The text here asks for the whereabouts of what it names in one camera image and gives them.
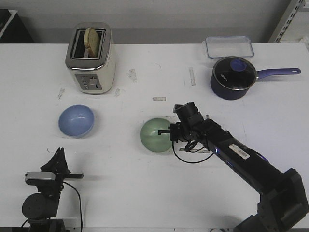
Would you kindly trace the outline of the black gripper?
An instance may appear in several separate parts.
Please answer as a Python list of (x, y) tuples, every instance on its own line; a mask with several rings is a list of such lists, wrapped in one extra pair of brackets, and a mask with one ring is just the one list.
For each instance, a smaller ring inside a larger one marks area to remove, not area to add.
[(69, 170), (64, 148), (58, 148), (52, 158), (41, 167), (44, 173), (53, 174), (51, 180), (44, 180), (43, 186), (49, 187), (51, 191), (62, 191), (64, 188), (65, 179), (83, 179), (84, 173), (73, 173)]
[(159, 130), (158, 134), (169, 134), (169, 138), (172, 142), (189, 142), (193, 140), (193, 136), (185, 131), (181, 122), (171, 123), (169, 130)]

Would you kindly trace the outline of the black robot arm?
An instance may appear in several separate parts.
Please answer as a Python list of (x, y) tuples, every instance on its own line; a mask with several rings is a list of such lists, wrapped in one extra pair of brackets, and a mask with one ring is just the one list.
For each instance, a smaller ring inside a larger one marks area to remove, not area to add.
[(158, 134), (168, 133), (172, 142), (186, 142), (187, 152), (201, 143), (260, 194), (257, 214), (237, 225), (235, 232), (286, 232), (306, 216), (309, 205), (295, 169), (282, 173), (215, 121), (204, 119), (193, 102), (177, 104), (173, 112), (179, 122)]
[(37, 172), (26, 172), (25, 183), (38, 190), (28, 196), (22, 205), (29, 232), (68, 232), (63, 219), (56, 219), (61, 192), (68, 185), (78, 195), (78, 190), (66, 179), (82, 179), (83, 173), (72, 173), (67, 165), (65, 151), (58, 148), (52, 158)]

